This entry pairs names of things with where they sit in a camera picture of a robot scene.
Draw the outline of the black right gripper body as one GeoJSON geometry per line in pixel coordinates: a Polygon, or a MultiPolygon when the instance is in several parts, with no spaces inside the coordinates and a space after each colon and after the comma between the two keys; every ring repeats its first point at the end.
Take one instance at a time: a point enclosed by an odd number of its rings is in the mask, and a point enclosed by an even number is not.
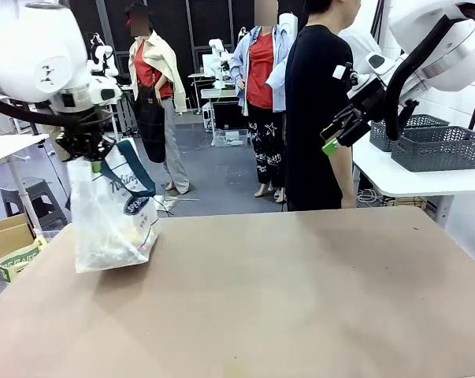
{"type": "Polygon", "coordinates": [[[378,78],[370,78],[359,88],[353,87],[347,96],[366,121],[380,122],[384,119],[386,90],[378,78]]]}

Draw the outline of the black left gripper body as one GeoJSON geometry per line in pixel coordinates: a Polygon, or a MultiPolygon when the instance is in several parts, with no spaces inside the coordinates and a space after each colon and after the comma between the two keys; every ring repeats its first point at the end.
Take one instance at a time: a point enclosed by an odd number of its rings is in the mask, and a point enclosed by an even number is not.
{"type": "Polygon", "coordinates": [[[63,128],[55,141],[70,160],[102,161],[115,146],[115,139],[106,136],[103,130],[112,119],[110,112],[95,112],[80,119],[77,125],[63,128]]]}

